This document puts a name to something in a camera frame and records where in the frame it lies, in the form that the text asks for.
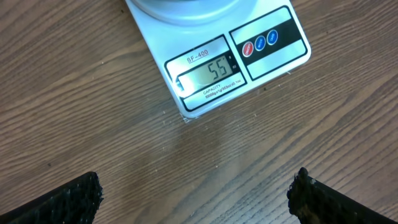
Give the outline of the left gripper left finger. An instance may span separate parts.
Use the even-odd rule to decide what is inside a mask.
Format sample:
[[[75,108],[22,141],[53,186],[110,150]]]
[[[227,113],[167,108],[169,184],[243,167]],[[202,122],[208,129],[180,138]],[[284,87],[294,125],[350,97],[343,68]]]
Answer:
[[[99,177],[90,171],[2,214],[1,223],[93,223],[102,201]]]

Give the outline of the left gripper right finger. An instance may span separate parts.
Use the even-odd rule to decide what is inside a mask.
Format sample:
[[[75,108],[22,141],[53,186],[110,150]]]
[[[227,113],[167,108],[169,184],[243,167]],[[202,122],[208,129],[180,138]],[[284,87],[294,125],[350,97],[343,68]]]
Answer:
[[[300,223],[397,224],[308,175],[301,167],[287,191],[289,212]]]

